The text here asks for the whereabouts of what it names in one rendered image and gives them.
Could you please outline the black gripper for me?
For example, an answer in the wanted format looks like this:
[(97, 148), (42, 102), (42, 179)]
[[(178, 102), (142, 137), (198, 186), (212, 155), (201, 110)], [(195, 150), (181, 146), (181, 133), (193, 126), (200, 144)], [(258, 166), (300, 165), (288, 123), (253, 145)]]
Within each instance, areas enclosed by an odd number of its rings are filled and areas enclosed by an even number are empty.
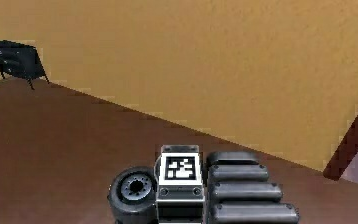
[(107, 196), (114, 224), (157, 224), (156, 186), (151, 167), (131, 167), (118, 174)]

